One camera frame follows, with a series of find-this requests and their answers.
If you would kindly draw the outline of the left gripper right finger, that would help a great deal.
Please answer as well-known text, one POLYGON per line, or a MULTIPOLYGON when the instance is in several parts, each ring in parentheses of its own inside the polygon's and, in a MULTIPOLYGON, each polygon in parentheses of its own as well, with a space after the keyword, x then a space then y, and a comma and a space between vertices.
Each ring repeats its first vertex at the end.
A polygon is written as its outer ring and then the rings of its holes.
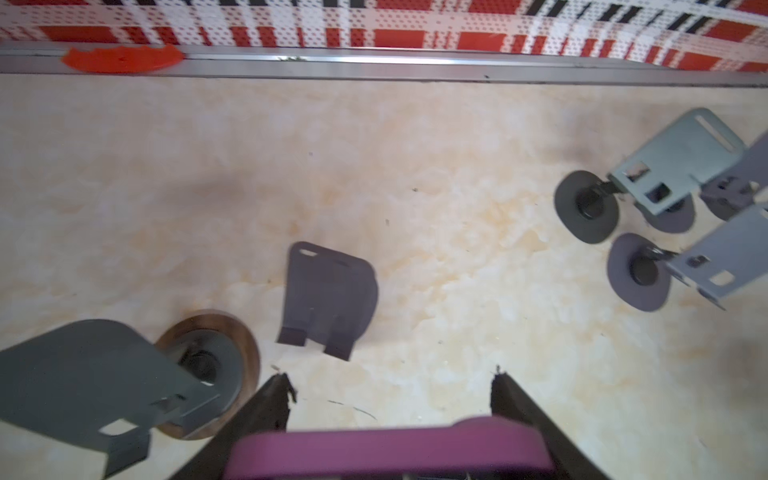
POLYGON ((494 375, 490 408, 495 416, 534 427, 542 435, 554 465, 552 471, 499 474, 498 479, 609 479, 506 372, 498 370, 494 375))

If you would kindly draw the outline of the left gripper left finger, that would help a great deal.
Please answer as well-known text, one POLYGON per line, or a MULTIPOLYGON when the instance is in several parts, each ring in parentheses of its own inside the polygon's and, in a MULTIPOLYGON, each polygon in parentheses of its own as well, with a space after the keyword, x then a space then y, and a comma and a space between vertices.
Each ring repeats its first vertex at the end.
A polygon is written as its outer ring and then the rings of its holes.
POLYGON ((286 431, 291 401, 296 401, 296 390, 288 375, 273 375, 170 479, 222 479, 231 450, 239 440, 259 433, 286 431))

